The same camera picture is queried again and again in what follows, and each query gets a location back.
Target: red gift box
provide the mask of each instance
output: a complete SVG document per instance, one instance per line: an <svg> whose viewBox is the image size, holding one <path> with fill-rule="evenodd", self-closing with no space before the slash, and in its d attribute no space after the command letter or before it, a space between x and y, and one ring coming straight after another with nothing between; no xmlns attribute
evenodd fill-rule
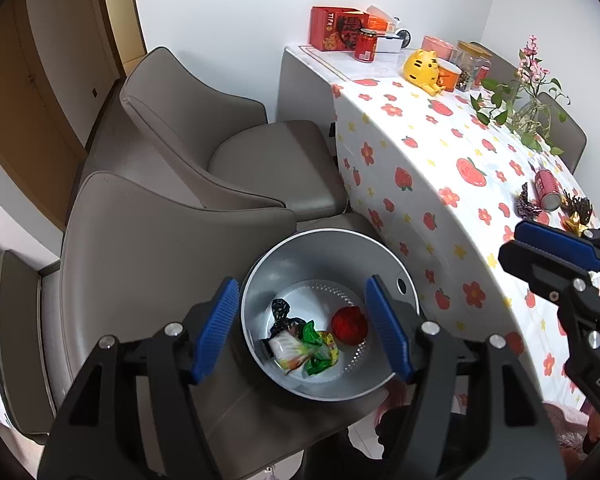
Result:
<svg viewBox="0 0 600 480"><path fill-rule="evenodd" d="M368 15L349 7L312 7L309 43L318 50L355 50Z"/></svg>

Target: silver screw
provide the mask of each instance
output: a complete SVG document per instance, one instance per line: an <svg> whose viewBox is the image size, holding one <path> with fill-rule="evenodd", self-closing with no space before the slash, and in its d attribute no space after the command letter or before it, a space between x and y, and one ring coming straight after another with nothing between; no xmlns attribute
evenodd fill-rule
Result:
<svg viewBox="0 0 600 480"><path fill-rule="evenodd" d="M506 339L504 339L500 334L493 334L489 338L489 343L494 348L504 348L507 345Z"/></svg>
<svg viewBox="0 0 600 480"><path fill-rule="evenodd" d="M587 342L589 343L589 346L594 350L600 348L600 332L598 332L597 330L592 330L591 332L589 332L589 335L587 336Z"/></svg>
<svg viewBox="0 0 600 480"><path fill-rule="evenodd" d="M420 328L427 335L437 335L440 333L440 325L434 321L425 321L420 325Z"/></svg>
<svg viewBox="0 0 600 480"><path fill-rule="evenodd" d="M113 337L112 335L104 335L100 338L100 341L98 341L98 346L105 350L111 348L115 344L116 344L116 338Z"/></svg>
<svg viewBox="0 0 600 480"><path fill-rule="evenodd" d="M169 323L164 327L164 333L169 337L176 337L182 333L182 325L177 321Z"/></svg>
<svg viewBox="0 0 600 480"><path fill-rule="evenodd" d="M575 288L578 292L583 292L584 289L587 288L587 285L585 284L583 279L576 278L575 280L573 280L573 288Z"/></svg>

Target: wooden door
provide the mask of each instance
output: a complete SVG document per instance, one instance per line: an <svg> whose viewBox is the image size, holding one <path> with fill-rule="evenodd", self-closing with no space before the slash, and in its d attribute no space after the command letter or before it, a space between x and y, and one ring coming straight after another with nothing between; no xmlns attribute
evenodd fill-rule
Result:
<svg viewBox="0 0 600 480"><path fill-rule="evenodd" d="M86 151L46 79L26 0L0 8L0 164L22 192L64 230Z"/></svg>

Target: table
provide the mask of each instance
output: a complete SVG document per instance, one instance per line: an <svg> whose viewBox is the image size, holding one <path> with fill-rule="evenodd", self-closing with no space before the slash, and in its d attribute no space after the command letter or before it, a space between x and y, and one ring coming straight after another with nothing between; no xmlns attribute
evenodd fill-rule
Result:
<svg viewBox="0 0 600 480"><path fill-rule="evenodd" d="M579 408L584 396L564 375L569 351L555 305L497 261L520 220L515 195L528 182L535 196L532 168L544 164L563 189L583 194L560 158L530 152L506 126L481 124L468 94L430 97L397 75L395 57L393 65L354 65L352 80L342 69L348 53L301 49L307 66L315 61L316 73L328 73L321 76L333 91L352 208L404 263L427 317L467 339L505 335L544 400ZM538 220L560 226L561 217L543 212ZM600 275L593 282L600 289Z"/></svg>

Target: tablecloth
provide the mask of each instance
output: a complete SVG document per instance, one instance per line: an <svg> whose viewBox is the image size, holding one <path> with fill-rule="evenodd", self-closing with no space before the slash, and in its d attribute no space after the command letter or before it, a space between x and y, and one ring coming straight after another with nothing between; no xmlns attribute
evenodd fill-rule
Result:
<svg viewBox="0 0 600 480"><path fill-rule="evenodd" d="M435 98L395 77L332 85L338 165L355 211L406 266L427 317L455 336L500 333L544 400L579 408L564 373L566 334L554 304L502 270L498 250L520 221L514 198L543 164L582 195L560 158L530 152L506 126L485 126L469 95ZM538 221L560 226L562 212ZM599 225L595 214L592 227ZM594 284L600 289L600 275Z"/></svg>

